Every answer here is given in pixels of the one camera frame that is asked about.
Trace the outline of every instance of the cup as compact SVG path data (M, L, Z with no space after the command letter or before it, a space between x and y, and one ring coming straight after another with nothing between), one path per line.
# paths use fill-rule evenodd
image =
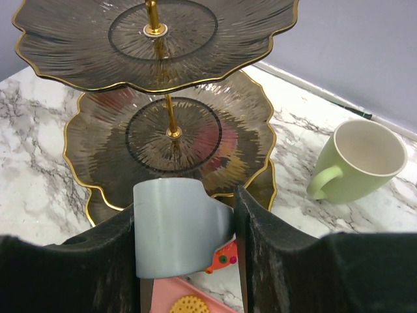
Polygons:
M340 124L317 160L307 193L342 204L372 193L407 163L407 151L388 128L357 119Z
M232 208L209 197L201 181L153 179L133 191L139 278L204 271L234 236Z

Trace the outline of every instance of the gold rod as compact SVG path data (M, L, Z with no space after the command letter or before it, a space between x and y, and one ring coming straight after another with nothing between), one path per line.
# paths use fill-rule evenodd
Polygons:
M172 98L170 94L165 95L165 101L169 116L169 128L167 130L167 135L170 138L178 138L181 136L181 129L178 127L177 120L175 119L174 107L172 105Z
M161 28L158 16L158 9L156 8L156 0L145 0L146 11L148 12L149 25L153 31Z

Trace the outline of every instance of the wall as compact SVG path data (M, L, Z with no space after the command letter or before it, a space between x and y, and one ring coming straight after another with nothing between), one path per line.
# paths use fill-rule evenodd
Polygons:
M21 0L0 0L0 81L27 66L14 52L21 32L12 25L12 17Z
M265 61L417 132L416 12L416 0L300 0Z

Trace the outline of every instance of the marble table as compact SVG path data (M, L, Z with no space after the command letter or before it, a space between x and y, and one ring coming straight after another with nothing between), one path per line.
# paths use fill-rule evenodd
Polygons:
M348 205L314 201L306 185L324 143L348 119L359 118L255 67L245 70L274 105L272 153L278 195L272 212L320 237L333 231L417 231L417 145L402 138L409 162L396 178ZM88 192L63 160L63 129L80 93L37 78L31 68L0 83L0 233L46 245L90 228ZM237 265L188 280L242 311Z

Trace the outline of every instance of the green mug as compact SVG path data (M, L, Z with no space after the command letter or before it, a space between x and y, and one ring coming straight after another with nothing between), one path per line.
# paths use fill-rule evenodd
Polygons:
M388 128L366 119L340 124L317 160L307 193L342 204L372 193L407 164L407 151Z

